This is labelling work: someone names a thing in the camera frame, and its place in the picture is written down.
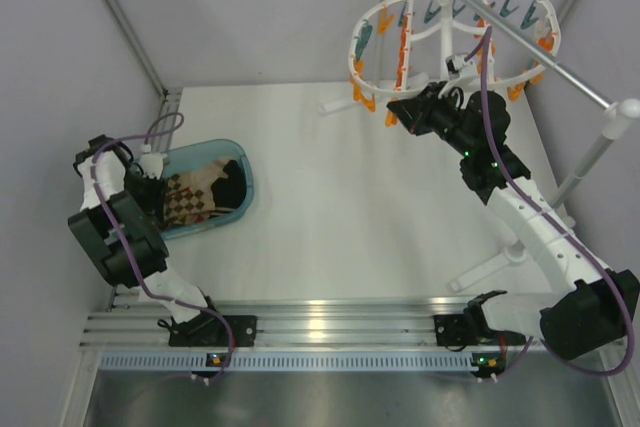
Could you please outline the teal plastic basket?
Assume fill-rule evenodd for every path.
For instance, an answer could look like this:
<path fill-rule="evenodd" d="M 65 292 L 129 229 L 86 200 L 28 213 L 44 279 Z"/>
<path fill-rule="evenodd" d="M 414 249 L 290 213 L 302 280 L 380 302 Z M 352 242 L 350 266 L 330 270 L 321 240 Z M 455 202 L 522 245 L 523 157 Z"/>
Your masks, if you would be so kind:
<path fill-rule="evenodd" d="M 152 224 L 161 231 L 164 239 L 169 240 L 185 237 L 211 230 L 216 227 L 221 227 L 239 220 L 246 213 L 253 201 L 255 186 L 249 159 L 239 144 L 228 139 L 215 139 L 171 149 L 167 151 L 166 154 L 167 161 L 161 178 L 165 181 L 165 191 L 167 188 L 167 180 L 172 175 L 195 170 L 218 157 L 230 156 L 239 163 L 245 173 L 247 194 L 242 205 L 234 212 L 225 216 L 209 218 L 188 226 L 167 227 L 164 221 L 163 209 L 161 212 L 144 212 L 150 217 Z M 137 162 L 134 163 L 134 166 L 130 170 L 137 170 L 142 174 Z"/>

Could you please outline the white round clip hanger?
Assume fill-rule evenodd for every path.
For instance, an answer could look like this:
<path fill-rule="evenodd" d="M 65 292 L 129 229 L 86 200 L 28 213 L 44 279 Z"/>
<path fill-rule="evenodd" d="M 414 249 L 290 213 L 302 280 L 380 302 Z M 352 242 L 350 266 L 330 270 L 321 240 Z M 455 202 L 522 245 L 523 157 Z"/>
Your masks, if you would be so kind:
<path fill-rule="evenodd" d="M 544 52 L 558 53 L 562 33 L 550 0 L 478 1 Z M 465 0 L 381 0 L 353 28 L 347 54 L 351 88 L 360 84 L 367 97 L 375 96 L 377 107 L 421 91 L 423 87 L 407 87 L 408 78 L 420 72 L 429 76 L 428 83 L 446 84 L 446 58 L 466 54 L 480 76 L 487 75 L 490 87 L 515 100 L 528 82 L 543 78 L 545 68 L 534 59 L 520 71 L 498 73 L 496 49 L 480 45 L 489 24 Z"/>

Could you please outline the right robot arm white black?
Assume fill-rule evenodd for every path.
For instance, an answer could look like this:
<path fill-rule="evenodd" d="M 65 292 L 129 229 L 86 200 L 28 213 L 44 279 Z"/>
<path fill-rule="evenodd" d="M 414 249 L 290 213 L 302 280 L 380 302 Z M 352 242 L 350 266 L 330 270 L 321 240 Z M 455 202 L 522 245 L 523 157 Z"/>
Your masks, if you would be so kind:
<path fill-rule="evenodd" d="M 476 91 L 464 101 L 459 88 L 444 93 L 443 87 L 432 83 L 387 108 L 409 134 L 434 134 L 460 155 L 467 188 L 523 244 L 550 288 L 476 296 L 464 310 L 469 336 L 483 344 L 502 332 L 537 338 L 563 361 L 627 339 L 623 360 L 628 362 L 635 352 L 638 278 L 606 267 L 545 202 L 530 170 L 507 144 L 511 117 L 500 94 Z"/>

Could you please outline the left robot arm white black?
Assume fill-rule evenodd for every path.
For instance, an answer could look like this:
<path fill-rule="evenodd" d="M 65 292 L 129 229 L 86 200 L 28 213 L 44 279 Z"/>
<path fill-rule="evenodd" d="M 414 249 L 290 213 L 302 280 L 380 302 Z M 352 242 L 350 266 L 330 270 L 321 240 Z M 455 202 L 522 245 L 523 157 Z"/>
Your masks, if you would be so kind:
<path fill-rule="evenodd" d="M 169 311 L 159 326 L 169 332 L 171 346 L 231 346 L 231 329 L 211 298 L 168 264 L 158 227 L 164 164 L 147 144 L 135 158 L 122 139 L 90 140 L 73 164 L 84 192 L 68 227 L 109 285 L 138 288 L 142 301 Z"/>

